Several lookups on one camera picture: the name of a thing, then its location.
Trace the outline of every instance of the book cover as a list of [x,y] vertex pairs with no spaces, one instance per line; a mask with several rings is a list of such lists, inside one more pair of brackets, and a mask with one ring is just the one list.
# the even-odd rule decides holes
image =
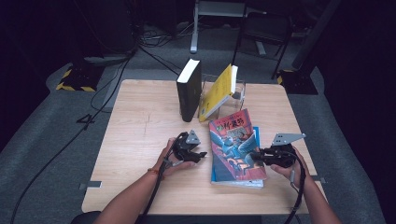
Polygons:
[[190,122],[198,108],[202,93],[201,62],[193,59],[184,66],[177,79],[181,118]]
[[206,120],[235,93],[237,70],[237,66],[229,64],[204,95],[199,108],[200,121]]
[[247,109],[209,121],[213,154],[213,184],[260,189],[267,174],[254,162],[251,152],[259,150],[256,132]]

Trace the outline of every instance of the red bracelet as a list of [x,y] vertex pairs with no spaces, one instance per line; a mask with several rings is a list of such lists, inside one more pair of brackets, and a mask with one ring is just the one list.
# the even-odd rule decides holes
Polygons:
[[155,169],[153,169],[153,168],[148,168],[148,172],[151,172],[152,174],[155,174],[155,175],[159,175],[159,174],[160,174],[160,171],[155,170]]

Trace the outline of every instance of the fingers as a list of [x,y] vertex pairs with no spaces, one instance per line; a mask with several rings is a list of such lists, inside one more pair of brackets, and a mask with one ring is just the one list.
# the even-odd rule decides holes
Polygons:
[[165,172],[163,173],[165,176],[167,175],[171,175],[172,173],[178,171],[178,170],[183,170],[183,169],[188,169],[191,168],[193,166],[195,166],[196,163],[193,161],[185,161],[182,162],[181,164],[177,165],[177,166],[173,166],[173,167],[169,167],[168,169],[165,170]]
[[169,138],[168,143],[166,144],[166,148],[170,148],[175,142],[175,138]]
[[301,163],[303,164],[303,167],[305,168],[306,175],[309,175],[308,166],[306,165],[304,157],[301,155],[300,151],[296,147],[293,147],[293,148],[296,151],[296,154],[297,154],[298,158],[300,159]]
[[271,169],[287,178],[290,176],[290,168],[283,168],[281,166],[272,164]]

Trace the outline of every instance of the cable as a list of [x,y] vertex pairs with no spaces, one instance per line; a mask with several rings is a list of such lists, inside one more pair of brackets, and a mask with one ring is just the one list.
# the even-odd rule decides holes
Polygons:
[[102,105],[102,107],[99,109],[99,111],[97,111],[88,121],[87,123],[84,125],[84,127],[82,127],[70,140],[69,142],[67,142],[62,148],[61,150],[59,150],[41,169],[40,171],[38,171],[38,173],[33,177],[33,179],[29,182],[29,184],[26,186],[26,188],[23,190],[20,198],[17,200],[17,203],[15,204],[14,207],[14,211],[12,212],[12,216],[11,216],[11,221],[10,223],[13,224],[14,220],[15,220],[15,216],[17,215],[17,211],[18,211],[18,207],[21,204],[21,201],[24,197],[24,195],[26,194],[26,192],[28,191],[28,189],[33,185],[33,183],[37,180],[37,178],[44,172],[44,170],[65,150],[67,149],[67,147],[74,141],[76,140],[76,138],[84,131],[87,129],[88,125],[93,121],[93,119],[96,118],[96,116],[100,113],[101,110],[103,110],[103,108],[107,105],[107,103],[109,102],[109,100],[111,99],[111,97],[113,96],[113,94],[115,93],[117,86],[120,83],[120,78],[122,77],[122,73],[125,69],[126,64],[128,64],[128,62],[131,60],[131,58],[128,59],[128,61],[125,63],[125,65],[122,67],[121,73],[120,73],[120,77],[119,80],[116,84],[116,88],[114,88],[113,92],[111,92],[111,95],[108,97],[108,99],[105,101],[105,103]]
[[[143,34],[142,38],[140,38],[140,45],[147,47],[147,48],[155,48],[155,47],[162,47],[164,45],[166,45],[167,43],[169,43],[170,41],[173,40],[179,40],[181,38],[183,38],[186,35],[192,35],[192,33],[189,34],[183,34],[185,31],[187,31],[189,28],[191,28],[194,25],[194,23],[190,23],[188,26],[186,26],[185,28],[183,28],[181,31],[178,31],[177,38],[173,38],[170,35],[157,35],[157,32],[155,30],[151,30],[151,31],[146,31],[145,34]],[[154,44],[150,44],[147,42],[147,40],[152,40],[152,39],[158,39],[158,41]]]
[[159,172],[158,172],[157,181],[156,181],[156,183],[155,183],[154,190],[153,190],[152,193],[151,193],[151,197],[149,198],[148,205],[146,206],[145,211],[144,211],[143,214],[138,218],[138,220],[136,221],[136,223],[143,224],[144,221],[145,221],[145,218],[146,218],[146,216],[147,216],[147,214],[148,214],[148,212],[149,212],[149,209],[150,209],[150,207],[151,207],[151,204],[152,204],[152,202],[154,201],[155,195],[157,194],[158,188],[160,187],[161,180],[163,179],[163,172],[165,171],[165,169],[166,169],[166,164],[167,164],[166,161],[169,161],[169,156],[173,153],[172,148],[174,147],[175,142],[176,142],[176,141],[173,142],[172,146],[169,147],[169,150],[168,150],[168,152],[166,153],[165,157],[163,157],[163,163],[162,163],[161,166],[160,166],[160,170],[159,170]]
[[[120,68],[122,67],[122,64],[119,66],[119,68],[117,69],[117,73],[116,73],[116,75],[113,77],[113,78],[111,78],[108,82],[107,82],[107,84],[104,86],[104,87],[102,87],[99,91],[97,91],[96,92],[96,94],[91,98],[91,107],[93,108],[93,109],[95,109],[95,110],[97,110],[97,111],[100,111],[100,108],[96,108],[94,105],[93,105],[93,99],[96,97],[96,95],[100,92],[100,91],[102,91],[106,86],[108,86],[114,79],[116,79],[116,77],[119,75],[119,70],[120,70]],[[102,111],[100,111],[100,112],[102,112],[102,113],[111,113],[111,111],[104,111],[104,110],[102,110]]]
[[[291,170],[291,174],[290,174],[290,185],[291,185],[291,187],[297,192],[297,194],[298,194],[298,189],[297,189],[297,187],[294,185],[294,166],[292,167],[292,170]],[[300,220],[300,218],[297,216],[297,215],[294,215],[295,216],[295,218],[297,219],[297,222],[298,223],[300,223],[301,224],[301,220]]]
[[177,66],[177,65],[175,65],[174,63],[171,63],[171,62],[169,62],[169,61],[167,61],[167,60],[165,60],[163,57],[161,57],[161,56],[159,56],[159,55],[156,55],[156,54],[151,54],[153,57],[157,57],[157,58],[160,58],[161,60],[163,60],[163,61],[165,61],[165,62],[167,62],[167,63],[170,63],[170,64],[172,64],[174,67],[176,67],[177,69],[180,69],[180,70],[182,70],[183,68],[181,68],[181,67],[179,67],[179,66]]
[[297,196],[297,200],[289,214],[288,219],[285,221],[285,224],[289,224],[291,222],[291,220],[293,219],[295,213],[297,212],[297,209],[300,207],[301,201],[303,199],[303,194],[304,194],[304,183],[305,183],[305,177],[306,177],[306,173],[305,173],[305,168],[303,166],[303,163],[301,162],[300,158],[298,158],[298,156],[289,153],[287,151],[285,151],[284,153],[289,154],[290,156],[294,157],[299,163],[300,163],[300,169],[301,169],[301,173],[300,173],[300,190],[297,190],[298,192],[298,196]]
[[120,59],[111,59],[111,60],[100,60],[100,61],[88,61],[88,63],[92,64],[95,67],[109,67],[112,65],[116,65],[119,63],[125,63],[130,57],[132,57],[133,53],[125,55],[123,58]]
[[179,73],[175,72],[172,68],[170,68],[168,65],[164,64],[163,62],[161,62],[160,60],[158,60],[156,57],[153,56],[153,54],[147,52],[145,49],[143,49],[142,47],[139,47],[140,49],[142,49],[145,53],[147,53],[147,55],[149,55],[151,58],[155,59],[157,62],[161,63],[163,66],[165,66],[167,69],[169,69],[171,72],[175,73],[177,76],[179,75]]

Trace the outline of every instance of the yellow and black tape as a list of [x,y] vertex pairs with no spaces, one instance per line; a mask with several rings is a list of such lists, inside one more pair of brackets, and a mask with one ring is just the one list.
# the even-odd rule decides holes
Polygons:
[[81,71],[69,67],[56,86],[56,90],[96,91],[96,85],[103,73],[103,69],[104,68],[95,67],[88,71]]
[[284,70],[280,70],[276,73],[276,81],[277,84],[283,86],[283,78],[282,78],[282,74],[283,73],[293,73],[293,70],[289,70],[289,69],[284,69]]

